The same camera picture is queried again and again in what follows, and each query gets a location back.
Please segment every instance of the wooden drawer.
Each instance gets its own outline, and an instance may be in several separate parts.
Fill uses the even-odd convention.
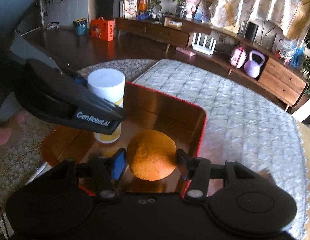
[[[186,47],[188,45],[189,34],[169,27],[155,24],[146,24],[146,34],[154,36],[167,43]]]
[[[305,81],[303,81],[299,76],[272,58],[268,59],[265,70],[287,84],[299,94],[303,92],[306,86]]]
[[[145,33],[146,23],[128,20],[122,18],[116,18],[116,29],[121,29],[129,32]]]
[[[262,72],[258,82],[268,88],[272,94],[287,105],[293,106],[300,96],[299,93],[267,71]]]

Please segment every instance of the pink figurine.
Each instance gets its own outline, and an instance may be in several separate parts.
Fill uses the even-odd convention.
[[[196,12],[196,3],[197,0],[185,0],[186,6],[186,18],[192,19],[193,13]]]

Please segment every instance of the blue trash bin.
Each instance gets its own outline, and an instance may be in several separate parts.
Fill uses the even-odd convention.
[[[87,19],[82,18],[73,21],[74,31],[77,35],[83,35],[87,30]]]

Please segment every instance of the yellow label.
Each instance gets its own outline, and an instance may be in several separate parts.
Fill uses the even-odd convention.
[[[119,101],[115,103],[119,107],[123,107],[124,98],[121,98]],[[103,134],[103,133],[94,133],[95,138],[100,141],[101,143],[112,143],[115,142],[122,131],[122,124],[120,123],[116,130],[111,135]]]

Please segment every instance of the wooden floor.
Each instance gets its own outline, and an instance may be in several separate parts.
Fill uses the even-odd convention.
[[[89,35],[76,36],[73,31],[61,29],[36,30],[25,35],[24,38],[41,46],[62,62],[69,64],[73,70],[116,59],[146,58],[161,60],[167,58],[227,77],[227,70],[214,62],[200,56],[188,57],[176,51],[173,46],[165,53],[166,44],[130,33],[121,35],[120,38],[110,42],[91,38]],[[242,76],[232,72],[229,79],[252,89],[285,109],[286,105],[282,101]]]

